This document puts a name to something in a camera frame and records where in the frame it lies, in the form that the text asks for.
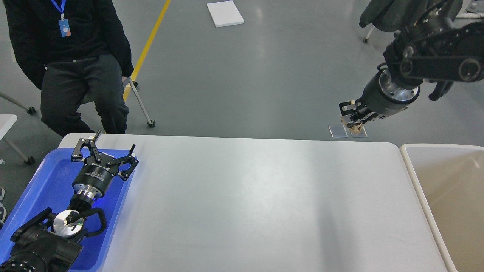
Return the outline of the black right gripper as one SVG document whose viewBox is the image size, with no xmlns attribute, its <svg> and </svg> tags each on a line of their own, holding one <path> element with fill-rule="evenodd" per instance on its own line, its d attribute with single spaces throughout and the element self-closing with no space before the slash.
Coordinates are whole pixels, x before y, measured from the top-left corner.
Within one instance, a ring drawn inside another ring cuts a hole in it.
<svg viewBox="0 0 484 272">
<path fill-rule="evenodd" d="M 346 127 L 352 129 L 406 110 L 419 94 L 419 86 L 400 87 L 388 70 L 381 70 L 365 86 L 360 99 L 339 103 L 338 107 L 340 116 L 346 117 Z"/>
</svg>

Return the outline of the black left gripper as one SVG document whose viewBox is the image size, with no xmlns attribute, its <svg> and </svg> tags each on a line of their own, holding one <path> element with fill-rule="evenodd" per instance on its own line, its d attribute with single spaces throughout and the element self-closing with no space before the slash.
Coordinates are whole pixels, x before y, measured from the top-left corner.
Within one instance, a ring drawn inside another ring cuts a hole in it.
<svg viewBox="0 0 484 272">
<path fill-rule="evenodd" d="M 133 155 L 135 144 L 130 148 L 128 155 L 120 158 L 100 153 L 96 142 L 101 134 L 101 130 L 98 130 L 92 138 L 80 138 L 71 154 L 71 162 L 83 163 L 83 167 L 71 184 L 74 193 L 91 199 L 104 197 L 115 175 L 127 181 L 139 163 Z M 90 156 L 84 157 L 81 152 L 83 148 L 88 148 Z M 119 168 L 126 164 L 130 167 L 120 171 Z"/>
</svg>

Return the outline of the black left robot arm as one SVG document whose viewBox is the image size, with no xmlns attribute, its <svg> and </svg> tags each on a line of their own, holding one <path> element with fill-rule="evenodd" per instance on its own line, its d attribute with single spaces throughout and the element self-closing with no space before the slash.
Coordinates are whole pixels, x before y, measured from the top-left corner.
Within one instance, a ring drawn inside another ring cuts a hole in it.
<svg viewBox="0 0 484 272">
<path fill-rule="evenodd" d="M 138 159 L 135 146 L 99 150 L 99 137 L 41 162 L 1 229 L 2 272 L 95 272 L 103 264 Z"/>
</svg>

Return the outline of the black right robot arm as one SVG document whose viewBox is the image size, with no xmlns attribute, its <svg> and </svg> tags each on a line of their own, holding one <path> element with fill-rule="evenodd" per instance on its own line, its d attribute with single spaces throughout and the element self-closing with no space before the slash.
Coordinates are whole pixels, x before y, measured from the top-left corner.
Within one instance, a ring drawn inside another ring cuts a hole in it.
<svg viewBox="0 0 484 272">
<path fill-rule="evenodd" d="M 461 0 L 372 0 L 360 16 L 361 27 L 372 24 L 394 33 L 384 63 L 360 98 L 339 104 L 346 128 L 406 110 L 425 81 L 437 85 L 429 95 L 439 100 L 455 82 L 483 79 L 483 22 L 454 26 Z"/>
</svg>

